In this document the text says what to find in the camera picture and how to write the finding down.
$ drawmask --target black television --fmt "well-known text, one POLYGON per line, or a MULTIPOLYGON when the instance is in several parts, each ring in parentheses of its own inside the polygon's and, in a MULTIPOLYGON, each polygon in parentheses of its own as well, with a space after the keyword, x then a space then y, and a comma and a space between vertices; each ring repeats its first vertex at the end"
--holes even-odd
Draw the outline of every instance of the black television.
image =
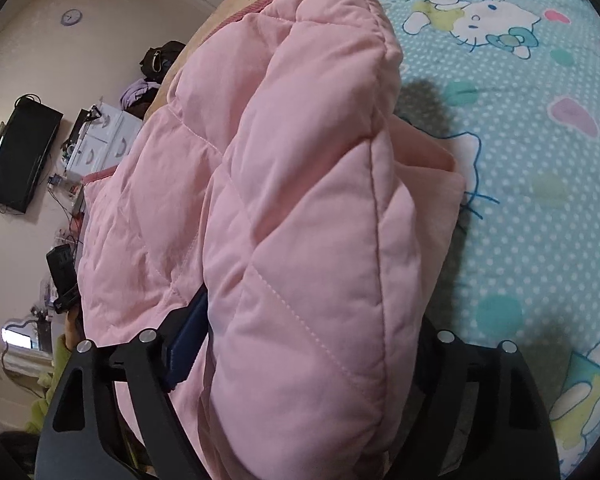
POLYGON ((62 114, 20 98, 0 138, 0 204, 25 213, 33 198, 62 114))

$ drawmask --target white drawer cabinet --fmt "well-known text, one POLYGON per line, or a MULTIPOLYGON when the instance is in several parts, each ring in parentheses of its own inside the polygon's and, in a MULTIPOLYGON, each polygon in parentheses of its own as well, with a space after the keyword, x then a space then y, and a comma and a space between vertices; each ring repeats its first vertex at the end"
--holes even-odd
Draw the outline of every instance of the white drawer cabinet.
POLYGON ((129 153, 142 127, 142 121, 113 106, 98 106, 102 117, 85 123, 66 167, 68 180, 79 182, 85 176, 118 165, 129 153))

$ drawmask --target polka dot bedsheet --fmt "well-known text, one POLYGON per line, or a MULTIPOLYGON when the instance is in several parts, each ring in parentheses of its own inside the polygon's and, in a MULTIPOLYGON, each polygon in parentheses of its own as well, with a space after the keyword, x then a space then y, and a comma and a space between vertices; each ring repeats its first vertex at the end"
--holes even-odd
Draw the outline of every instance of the polka dot bedsheet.
POLYGON ((396 113, 467 181, 428 315, 515 341, 565 478, 600 435, 600 18, 588 0, 379 0, 404 50, 396 113))

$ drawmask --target metal bolt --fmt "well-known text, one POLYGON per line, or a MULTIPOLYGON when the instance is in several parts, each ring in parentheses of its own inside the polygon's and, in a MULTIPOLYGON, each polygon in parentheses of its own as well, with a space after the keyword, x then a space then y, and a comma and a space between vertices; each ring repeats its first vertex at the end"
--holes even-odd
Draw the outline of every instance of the metal bolt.
POLYGON ((507 354, 515 354, 518 351, 518 346, 513 341, 503 341, 502 349, 507 354))
POLYGON ((157 333, 155 330, 152 330, 151 328, 149 330, 143 330, 140 333, 140 341, 142 341, 143 343, 150 343, 151 341, 155 340, 155 338, 157 337, 157 333))
POLYGON ((441 330, 438 332, 438 339, 443 343, 452 343, 456 340, 456 336, 454 336, 453 332, 449 332, 449 330, 441 330))
POLYGON ((80 352, 81 354, 84 354, 85 352, 88 352, 89 350, 91 350, 92 346, 93 346, 93 343, 91 341, 89 341, 88 339, 85 339, 84 341, 80 341, 78 343, 76 350, 78 352, 80 352))

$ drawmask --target cartoon cat face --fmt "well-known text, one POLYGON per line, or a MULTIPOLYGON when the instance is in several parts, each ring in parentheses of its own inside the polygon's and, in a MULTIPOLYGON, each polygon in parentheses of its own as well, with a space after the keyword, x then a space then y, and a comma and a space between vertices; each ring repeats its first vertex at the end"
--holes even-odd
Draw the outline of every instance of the cartoon cat face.
POLYGON ((464 7, 464 16, 454 23, 451 34, 471 46, 488 44, 487 35, 508 34, 513 27, 532 30, 540 18, 517 5, 484 0, 464 7))

